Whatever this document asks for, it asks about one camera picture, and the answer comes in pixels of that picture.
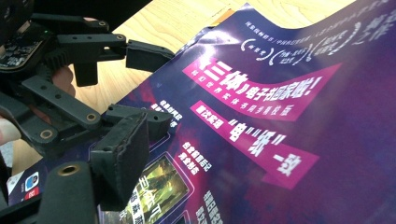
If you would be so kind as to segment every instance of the purple poster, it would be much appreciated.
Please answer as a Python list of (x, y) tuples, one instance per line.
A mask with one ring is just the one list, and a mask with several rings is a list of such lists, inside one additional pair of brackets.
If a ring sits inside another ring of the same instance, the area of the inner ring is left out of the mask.
[(244, 5), (119, 102), (174, 118), (102, 222), (395, 223), (395, 36), (395, 1), (302, 29)]

